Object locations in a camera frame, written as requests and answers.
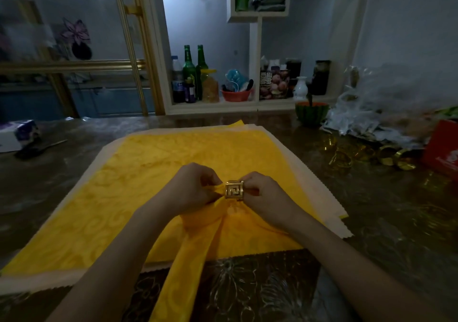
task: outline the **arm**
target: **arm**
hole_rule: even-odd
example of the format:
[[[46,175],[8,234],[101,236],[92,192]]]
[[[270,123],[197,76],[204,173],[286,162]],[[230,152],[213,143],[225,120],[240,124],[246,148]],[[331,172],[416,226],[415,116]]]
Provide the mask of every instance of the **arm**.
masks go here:
[[[164,227],[174,216],[220,198],[203,188],[220,183],[208,167],[195,163],[182,167],[134,212],[47,321],[120,321],[146,256]]]
[[[308,215],[273,179],[254,172],[241,180],[245,181],[248,191],[245,204],[309,249],[363,320],[448,321],[414,292]]]

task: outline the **plastic bowl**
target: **plastic bowl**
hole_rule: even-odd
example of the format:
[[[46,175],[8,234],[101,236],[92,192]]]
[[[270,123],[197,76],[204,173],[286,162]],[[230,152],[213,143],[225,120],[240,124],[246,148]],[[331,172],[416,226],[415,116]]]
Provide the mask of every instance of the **plastic bowl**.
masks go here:
[[[253,88],[251,88],[249,91],[243,91],[243,92],[221,91],[221,93],[223,94],[223,98],[226,101],[230,101],[232,103],[238,103],[240,101],[247,101],[252,91],[253,91]]]

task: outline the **napkin ring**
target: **napkin ring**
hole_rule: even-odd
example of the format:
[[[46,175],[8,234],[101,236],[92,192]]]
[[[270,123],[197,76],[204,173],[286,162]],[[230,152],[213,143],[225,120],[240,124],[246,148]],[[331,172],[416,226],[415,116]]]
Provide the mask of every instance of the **napkin ring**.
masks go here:
[[[243,200],[243,181],[227,181],[225,197]]]

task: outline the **hand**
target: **hand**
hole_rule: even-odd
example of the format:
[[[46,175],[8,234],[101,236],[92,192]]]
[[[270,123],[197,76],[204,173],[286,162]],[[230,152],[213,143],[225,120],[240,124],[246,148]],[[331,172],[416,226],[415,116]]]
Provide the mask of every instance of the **hand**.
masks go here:
[[[223,183],[215,171],[204,165],[183,165],[175,176],[154,197],[172,217],[200,208],[221,197],[220,193],[204,188]]]
[[[272,177],[253,171],[240,180],[244,182],[244,203],[270,225],[288,231],[292,220],[308,215]]]

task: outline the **yellow napkin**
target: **yellow napkin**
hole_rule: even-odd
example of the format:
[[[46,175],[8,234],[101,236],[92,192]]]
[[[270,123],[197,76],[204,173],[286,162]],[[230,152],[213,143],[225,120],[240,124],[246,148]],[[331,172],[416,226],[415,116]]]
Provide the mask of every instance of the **yellow napkin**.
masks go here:
[[[260,130],[132,135],[3,268],[2,274],[90,267],[135,209],[190,162],[212,167],[223,181],[236,180],[251,171],[272,176],[298,205],[317,218],[282,153]],[[301,248],[288,235],[256,218],[243,203],[219,202],[212,206],[219,210],[212,216],[215,221],[208,224],[196,224],[192,215],[175,217],[150,251],[147,264],[176,259],[153,320],[189,319],[206,259]],[[208,216],[213,211],[201,212]]]

